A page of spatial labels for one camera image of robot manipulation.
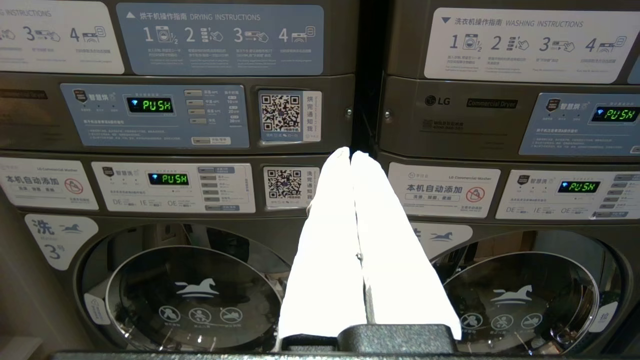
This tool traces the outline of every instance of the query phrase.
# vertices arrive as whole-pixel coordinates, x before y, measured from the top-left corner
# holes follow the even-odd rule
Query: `washer door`
[[[620,300],[611,253],[564,231],[481,240],[434,267],[460,317],[460,352],[576,353],[604,330]]]
[[[98,328],[121,348],[268,351],[289,269],[235,234],[153,224],[100,242],[81,289],[105,301],[110,324]]]

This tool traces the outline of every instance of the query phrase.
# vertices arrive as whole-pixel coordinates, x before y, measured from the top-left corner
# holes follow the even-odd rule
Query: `qr code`
[[[270,199],[299,199],[302,193],[302,171],[267,170]]]
[[[262,128],[265,131],[300,131],[300,95],[262,95]]]

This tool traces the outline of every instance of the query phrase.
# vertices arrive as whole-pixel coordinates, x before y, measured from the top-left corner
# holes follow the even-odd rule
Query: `digital display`
[[[634,122],[638,118],[640,107],[598,106],[591,121],[594,122]]]
[[[172,113],[170,97],[128,97],[127,105],[132,113]]]
[[[189,177],[187,174],[158,174],[150,173],[149,183],[151,185],[188,185]]]
[[[563,181],[559,193],[595,193],[600,181]]]

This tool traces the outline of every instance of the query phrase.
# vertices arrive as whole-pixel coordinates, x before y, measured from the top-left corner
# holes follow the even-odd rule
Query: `stacked washer dryer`
[[[601,352],[640,299],[640,4],[391,9],[377,156],[458,350]]]
[[[0,19],[0,184],[96,347],[272,349],[320,167],[351,140],[358,1]]]

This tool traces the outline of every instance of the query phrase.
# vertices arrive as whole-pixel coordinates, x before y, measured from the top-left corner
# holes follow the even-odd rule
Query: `blue sticker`
[[[542,93],[520,155],[640,156],[639,94]]]
[[[323,71],[319,5],[119,3],[138,75],[280,76]]]
[[[318,142],[321,139],[322,92],[261,90],[262,140]]]
[[[638,56],[634,68],[631,69],[628,82],[630,84],[640,84],[640,56]]]
[[[241,85],[61,84],[86,146],[247,148]]]

